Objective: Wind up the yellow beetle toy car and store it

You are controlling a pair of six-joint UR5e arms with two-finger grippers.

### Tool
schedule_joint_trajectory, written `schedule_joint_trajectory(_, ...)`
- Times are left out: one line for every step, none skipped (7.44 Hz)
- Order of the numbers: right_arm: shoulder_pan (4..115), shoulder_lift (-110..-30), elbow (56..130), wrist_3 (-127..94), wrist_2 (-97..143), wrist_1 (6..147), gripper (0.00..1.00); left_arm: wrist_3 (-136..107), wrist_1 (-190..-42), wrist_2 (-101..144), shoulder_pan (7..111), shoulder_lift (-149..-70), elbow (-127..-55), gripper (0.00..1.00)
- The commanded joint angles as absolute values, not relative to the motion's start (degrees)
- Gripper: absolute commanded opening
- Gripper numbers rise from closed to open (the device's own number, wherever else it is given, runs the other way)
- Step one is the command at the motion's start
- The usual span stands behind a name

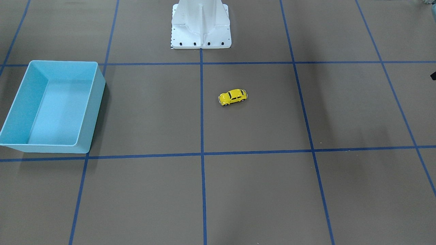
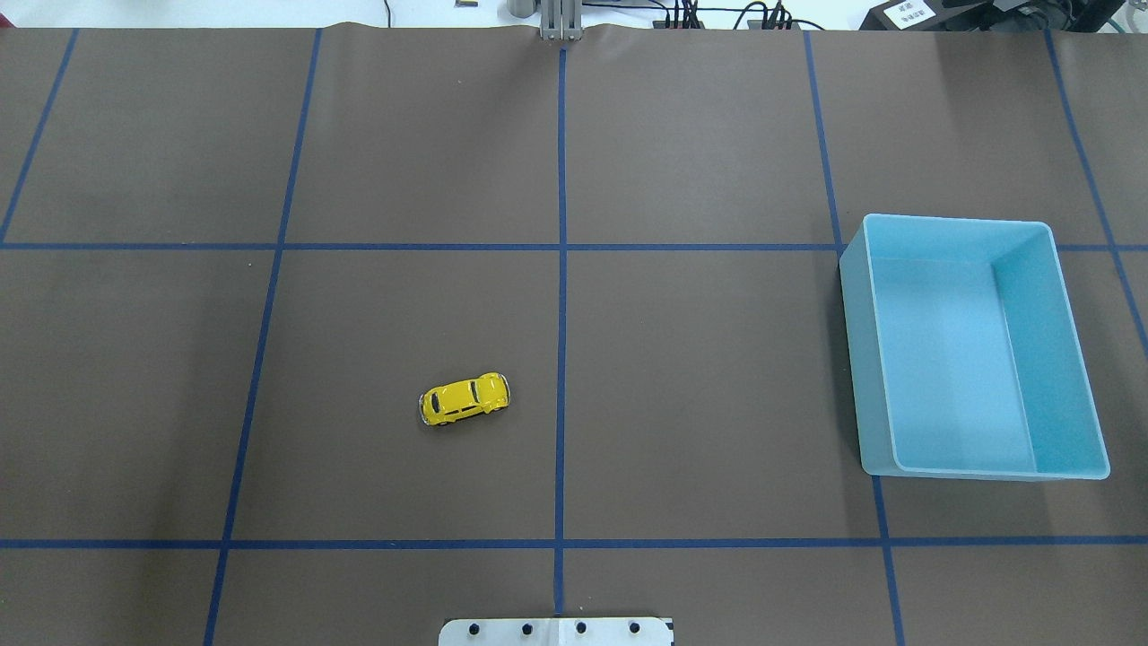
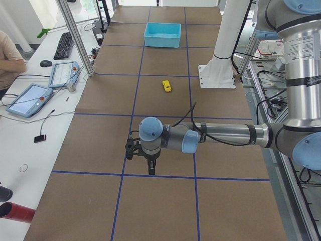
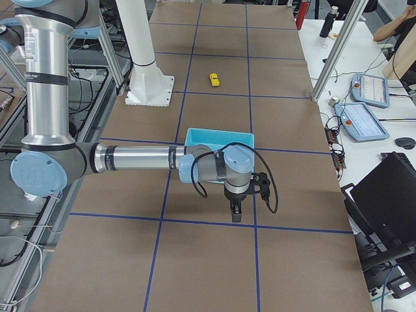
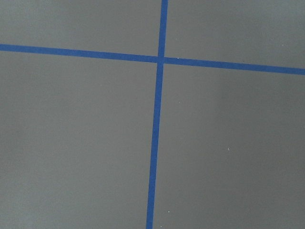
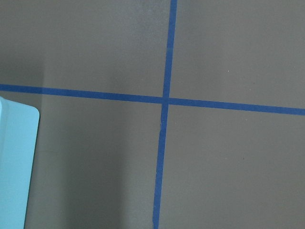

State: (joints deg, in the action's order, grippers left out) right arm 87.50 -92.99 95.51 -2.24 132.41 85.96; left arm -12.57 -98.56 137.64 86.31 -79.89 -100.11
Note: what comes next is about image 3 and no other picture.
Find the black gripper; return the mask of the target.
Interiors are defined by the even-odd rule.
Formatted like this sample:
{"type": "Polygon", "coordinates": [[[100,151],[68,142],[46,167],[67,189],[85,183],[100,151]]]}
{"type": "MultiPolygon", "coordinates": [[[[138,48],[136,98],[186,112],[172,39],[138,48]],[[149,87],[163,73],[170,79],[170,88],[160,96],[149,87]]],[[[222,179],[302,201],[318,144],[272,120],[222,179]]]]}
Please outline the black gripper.
{"type": "Polygon", "coordinates": [[[156,153],[154,154],[148,154],[146,151],[143,151],[144,157],[148,161],[148,174],[153,175],[155,174],[155,166],[156,166],[156,160],[161,154],[161,150],[159,149],[156,153]]]}

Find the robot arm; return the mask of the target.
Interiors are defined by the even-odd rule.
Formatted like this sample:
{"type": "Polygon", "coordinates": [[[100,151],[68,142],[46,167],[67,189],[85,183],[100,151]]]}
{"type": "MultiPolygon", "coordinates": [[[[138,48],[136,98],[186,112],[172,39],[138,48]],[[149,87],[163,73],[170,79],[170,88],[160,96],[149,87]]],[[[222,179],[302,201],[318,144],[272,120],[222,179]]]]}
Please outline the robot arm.
{"type": "Polygon", "coordinates": [[[199,143],[259,145],[278,150],[303,167],[320,169],[320,1],[260,1],[258,30],[275,31],[284,42],[288,118],[257,125],[143,119],[126,156],[144,156],[155,173],[161,149],[194,153],[199,143]]]}

